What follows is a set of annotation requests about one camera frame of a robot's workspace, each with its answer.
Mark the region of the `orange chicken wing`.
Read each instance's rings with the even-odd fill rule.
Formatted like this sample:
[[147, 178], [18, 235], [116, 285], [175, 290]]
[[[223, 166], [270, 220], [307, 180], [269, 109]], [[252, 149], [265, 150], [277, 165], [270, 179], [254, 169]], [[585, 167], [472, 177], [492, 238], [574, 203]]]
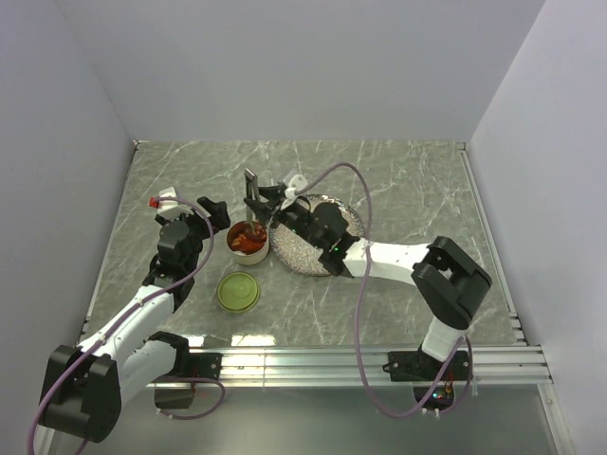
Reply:
[[249, 240], [250, 236], [253, 234], [253, 230], [251, 227], [239, 227], [233, 233], [232, 240]]

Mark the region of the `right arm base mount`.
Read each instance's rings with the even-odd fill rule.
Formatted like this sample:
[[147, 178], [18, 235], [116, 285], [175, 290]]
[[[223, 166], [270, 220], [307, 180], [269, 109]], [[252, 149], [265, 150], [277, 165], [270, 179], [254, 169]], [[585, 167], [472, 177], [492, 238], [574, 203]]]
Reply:
[[[421, 351], [391, 351], [382, 370], [392, 382], [433, 382], [443, 363]], [[441, 376], [442, 382], [466, 381], [472, 365], [469, 354], [457, 351]]]

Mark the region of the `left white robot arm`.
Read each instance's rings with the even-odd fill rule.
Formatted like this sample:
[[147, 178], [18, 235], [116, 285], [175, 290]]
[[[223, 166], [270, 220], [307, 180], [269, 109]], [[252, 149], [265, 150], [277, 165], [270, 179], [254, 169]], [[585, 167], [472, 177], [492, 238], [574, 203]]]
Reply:
[[200, 197], [190, 203], [174, 188], [151, 198], [160, 225], [157, 253], [135, 296], [93, 336], [56, 348], [46, 364], [33, 428], [46, 427], [85, 442], [103, 441], [121, 409], [161, 376], [191, 370], [186, 338], [158, 331], [189, 296], [211, 256], [214, 236], [230, 227], [227, 204]]

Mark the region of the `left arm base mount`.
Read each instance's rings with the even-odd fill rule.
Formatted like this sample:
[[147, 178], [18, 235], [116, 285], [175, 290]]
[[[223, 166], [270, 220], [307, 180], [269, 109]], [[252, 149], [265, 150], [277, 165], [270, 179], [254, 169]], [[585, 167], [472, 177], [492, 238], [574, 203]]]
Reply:
[[170, 346], [175, 352], [172, 368], [164, 374], [166, 377], [201, 377], [218, 380], [222, 368], [223, 355], [215, 352], [195, 353], [189, 340], [168, 332], [156, 332], [149, 341], [159, 341]]

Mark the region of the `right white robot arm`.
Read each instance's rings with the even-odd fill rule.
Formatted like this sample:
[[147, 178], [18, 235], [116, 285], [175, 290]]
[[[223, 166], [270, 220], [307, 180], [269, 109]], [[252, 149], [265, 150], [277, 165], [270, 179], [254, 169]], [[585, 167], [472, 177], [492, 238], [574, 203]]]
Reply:
[[451, 367], [451, 352], [467, 333], [492, 286], [486, 270], [454, 240], [436, 237], [429, 244], [372, 242], [348, 231], [340, 206], [301, 203], [296, 189], [279, 184], [245, 186], [248, 211], [266, 226], [282, 226], [318, 252], [317, 263], [333, 276], [380, 278], [417, 288], [432, 312], [418, 355], [418, 368], [431, 379]]

